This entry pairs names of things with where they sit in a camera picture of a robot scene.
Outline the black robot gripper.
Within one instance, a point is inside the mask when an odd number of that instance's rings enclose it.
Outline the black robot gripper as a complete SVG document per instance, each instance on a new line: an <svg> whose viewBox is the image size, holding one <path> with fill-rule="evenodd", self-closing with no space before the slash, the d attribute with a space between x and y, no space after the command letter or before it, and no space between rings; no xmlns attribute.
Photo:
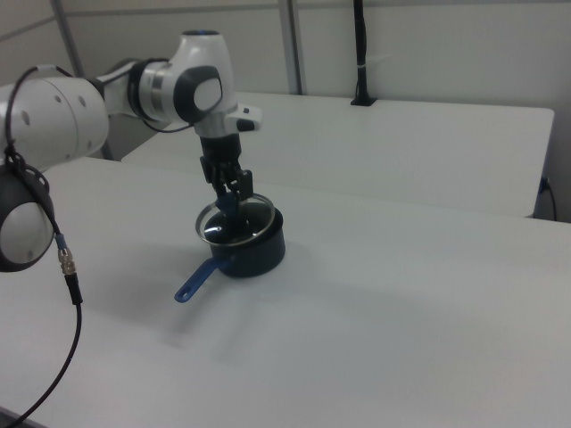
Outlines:
<svg viewBox="0 0 571 428"><path fill-rule="evenodd" d="M244 202L253 195L252 172L242 169L239 157L242 153L240 137L231 134L223 137L200 137L203 150L201 165L206 182L213 185L216 204L229 204L231 191L238 202Z"/></svg>

